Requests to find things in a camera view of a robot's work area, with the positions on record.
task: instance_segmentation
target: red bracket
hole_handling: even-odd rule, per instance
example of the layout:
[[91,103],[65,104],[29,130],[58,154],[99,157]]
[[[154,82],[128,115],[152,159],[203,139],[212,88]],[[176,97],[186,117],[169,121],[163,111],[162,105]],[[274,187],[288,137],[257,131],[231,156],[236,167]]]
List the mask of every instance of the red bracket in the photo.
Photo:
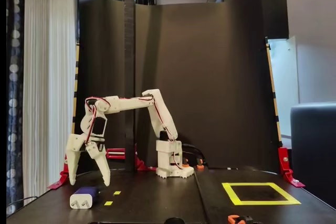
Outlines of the red bracket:
[[[111,148],[106,150],[107,159],[125,159],[125,149],[124,148]],[[147,167],[145,166],[144,161],[138,158],[137,149],[135,147],[135,169],[144,171],[144,170],[156,170],[156,167]]]
[[304,187],[305,185],[293,178],[293,171],[289,168],[288,151],[285,147],[278,148],[280,170],[284,179],[295,187]]
[[124,148],[107,149],[106,158],[107,159],[125,159],[125,149]]
[[68,178],[68,175],[69,175],[67,155],[65,155],[63,171],[60,172],[60,175],[61,175],[61,177],[60,177],[59,181],[57,181],[57,182],[51,184],[50,186],[48,186],[47,187],[48,189],[56,190],[57,188],[61,187],[67,181],[67,178]]

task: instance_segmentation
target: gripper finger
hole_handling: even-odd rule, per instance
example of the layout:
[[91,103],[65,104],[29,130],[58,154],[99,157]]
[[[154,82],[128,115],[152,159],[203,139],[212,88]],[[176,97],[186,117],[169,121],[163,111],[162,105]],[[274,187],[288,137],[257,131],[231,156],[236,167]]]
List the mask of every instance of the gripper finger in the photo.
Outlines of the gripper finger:
[[80,157],[80,147],[85,141],[85,137],[77,134],[70,134],[68,138],[66,154],[69,169],[70,184],[74,185],[76,182],[76,172],[78,167],[78,161]]
[[86,150],[90,157],[94,159],[99,167],[99,170],[103,176],[104,184],[106,186],[110,185],[110,167],[106,159],[105,146],[99,151],[98,146],[95,142],[89,142],[86,146]]

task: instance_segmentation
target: white robotic arm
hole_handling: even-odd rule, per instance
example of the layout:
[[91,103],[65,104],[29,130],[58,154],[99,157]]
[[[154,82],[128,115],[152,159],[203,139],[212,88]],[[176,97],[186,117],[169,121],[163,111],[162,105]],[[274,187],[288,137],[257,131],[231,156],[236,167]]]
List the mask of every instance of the white robotic arm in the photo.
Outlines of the white robotic arm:
[[90,157],[97,162],[105,185],[109,186],[110,169],[106,159],[106,149],[103,144],[107,124],[105,114],[139,108],[148,108],[157,138],[160,138],[160,132],[162,131],[165,131],[168,136],[168,141],[157,140],[156,142],[159,163],[156,173],[164,178],[169,176],[187,177],[193,174],[192,167],[181,168],[181,142],[175,141],[177,139],[177,130],[163,102],[159,89],[147,90],[142,95],[143,97],[130,99],[119,98],[118,96],[86,99],[86,114],[80,124],[83,133],[81,135],[71,134],[66,148],[69,179],[72,185],[76,182],[80,153],[87,151]]

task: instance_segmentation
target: black pole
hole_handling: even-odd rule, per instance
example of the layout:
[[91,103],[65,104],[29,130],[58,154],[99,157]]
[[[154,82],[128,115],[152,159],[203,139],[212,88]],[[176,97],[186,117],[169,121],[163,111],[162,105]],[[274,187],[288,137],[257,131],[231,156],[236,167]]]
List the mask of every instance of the black pole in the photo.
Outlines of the black pole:
[[[135,97],[135,0],[124,2],[125,97]],[[125,112],[125,168],[135,171],[135,111]]]

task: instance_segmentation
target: red wire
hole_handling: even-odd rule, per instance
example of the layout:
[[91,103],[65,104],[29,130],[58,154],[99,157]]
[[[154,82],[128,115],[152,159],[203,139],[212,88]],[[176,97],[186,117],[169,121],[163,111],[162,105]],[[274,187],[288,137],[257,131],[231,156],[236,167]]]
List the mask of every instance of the red wire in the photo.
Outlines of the red wire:
[[154,96],[151,96],[150,99],[143,99],[143,98],[138,98],[138,99],[142,101],[152,101],[154,99]]
[[[160,118],[161,123],[164,124],[164,123],[163,123],[163,120],[162,120],[162,118],[161,118],[161,116],[160,116],[159,109],[158,109],[157,106],[156,106],[156,102],[155,102],[155,100],[154,100],[154,107],[155,107],[155,109],[156,109],[156,112],[158,113],[158,116],[159,116],[159,118]],[[173,136],[172,133],[168,130],[168,128],[167,128],[167,127],[164,127],[164,129],[169,133],[169,135],[173,138],[173,141],[174,141],[174,136]]]
[[93,129],[93,125],[95,124],[94,122],[95,122],[96,116],[97,116],[97,108],[96,108],[95,105],[93,105],[92,110],[93,110],[92,121],[91,121],[91,124],[90,124],[90,129],[89,129],[89,132],[88,132],[88,136],[85,140],[85,144],[87,144],[89,142],[89,139],[90,139],[90,136],[91,136],[91,133],[92,133],[92,129]]
[[104,99],[104,98],[102,98],[102,97],[88,97],[88,98],[85,99],[85,104],[86,104],[86,106],[88,107],[89,111],[92,111],[92,109],[91,109],[91,107],[90,107],[88,101],[89,101],[89,100],[93,100],[93,99],[104,101],[104,102],[107,103],[109,106],[111,106],[111,104],[110,104],[106,99]]

